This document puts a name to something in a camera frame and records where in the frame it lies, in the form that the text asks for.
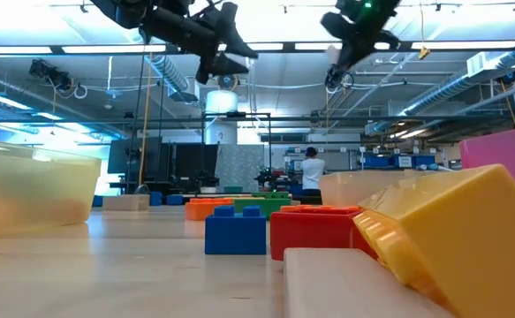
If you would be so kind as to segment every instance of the ceiling light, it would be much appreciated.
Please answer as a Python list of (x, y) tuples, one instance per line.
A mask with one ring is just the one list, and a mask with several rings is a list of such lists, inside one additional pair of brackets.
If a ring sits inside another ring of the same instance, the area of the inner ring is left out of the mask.
[(375, 49), (380, 49), (380, 50), (390, 49), (390, 44), (385, 43), (385, 42), (377, 42), (377, 43), (375, 43)]
[(254, 50), (281, 50), (283, 49), (282, 43), (249, 43), (249, 48)]
[(412, 49), (513, 49), (515, 41), (414, 42)]
[(13, 100), (7, 99), (2, 96), (0, 96), (0, 102), (4, 103), (6, 105), (10, 105), (10, 106), (15, 107), (20, 110), (30, 110), (31, 109), (31, 107), (27, 107), (26, 105), (20, 104), (19, 102), (14, 102)]
[(82, 45), (63, 47), (64, 53), (69, 54), (94, 54), (94, 53), (159, 53), (164, 52), (164, 45)]
[(0, 47), (0, 54), (51, 54), (50, 47)]
[(62, 118), (59, 116), (55, 116), (49, 113), (37, 113), (38, 116), (45, 117), (51, 120), (61, 120)]
[(397, 137), (400, 137), (402, 135), (404, 135), (405, 133), (407, 133), (408, 131), (403, 131), (403, 132), (397, 132), (395, 134), (392, 134), (390, 137), (391, 138), (397, 138)]
[(421, 133), (424, 133), (426, 131), (426, 129), (420, 129), (420, 130), (417, 130), (417, 131), (413, 131), (413, 132), (409, 132), (407, 133), (406, 135), (400, 137), (401, 139), (408, 139), (410, 137), (414, 137), (414, 136), (417, 136)]
[(296, 50), (325, 50), (330, 46), (333, 46), (336, 49), (342, 49), (341, 42), (322, 42), (322, 43), (295, 43), (294, 48)]

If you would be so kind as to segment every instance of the pink block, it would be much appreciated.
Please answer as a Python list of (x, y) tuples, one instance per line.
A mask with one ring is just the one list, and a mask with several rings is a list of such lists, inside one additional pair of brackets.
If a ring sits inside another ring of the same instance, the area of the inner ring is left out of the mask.
[(460, 143), (464, 169), (501, 163), (515, 178), (515, 129)]

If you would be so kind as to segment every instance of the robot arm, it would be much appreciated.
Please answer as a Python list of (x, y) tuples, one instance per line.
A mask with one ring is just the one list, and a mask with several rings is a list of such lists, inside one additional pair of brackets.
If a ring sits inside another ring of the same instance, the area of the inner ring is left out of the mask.
[[(399, 0), (337, 0), (339, 14), (328, 12), (322, 17), (322, 26), (333, 37), (342, 40), (339, 58), (328, 70), (326, 87), (338, 88), (347, 71), (375, 52), (377, 42), (387, 42), (392, 48), (400, 40), (384, 25), (396, 15)], [(346, 16), (353, 23), (344, 19)]]
[(219, 11), (213, 4), (195, 16), (188, 16), (194, 0), (91, 0), (100, 11), (125, 28), (140, 29), (145, 43), (154, 36), (201, 57), (196, 79), (206, 84), (209, 75), (247, 73), (242, 64), (218, 53), (220, 43), (226, 53), (257, 58), (241, 39), (235, 25), (238, 6), (224, 3)]

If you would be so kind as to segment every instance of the translucent plastic container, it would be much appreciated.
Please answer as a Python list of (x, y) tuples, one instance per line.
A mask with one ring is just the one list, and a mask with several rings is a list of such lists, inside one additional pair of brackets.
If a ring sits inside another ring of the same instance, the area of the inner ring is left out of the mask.
[(100, 160), (0, 143), (0, 235), (88, 219)]
[(434, 172), (404, 171), (347, 171), (325, 175), (320, 179), (322, 204), (338, 208), (357, 205), (371, 194), (405, 178), (428, 175)]

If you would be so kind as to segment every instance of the white shirt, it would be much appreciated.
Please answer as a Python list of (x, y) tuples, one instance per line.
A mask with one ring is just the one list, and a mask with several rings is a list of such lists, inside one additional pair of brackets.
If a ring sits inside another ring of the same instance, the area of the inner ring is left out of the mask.
[(302, 189), (320, 190), (320, 177), (326, 163), (322, 159), (306, 159), (302, 162)]

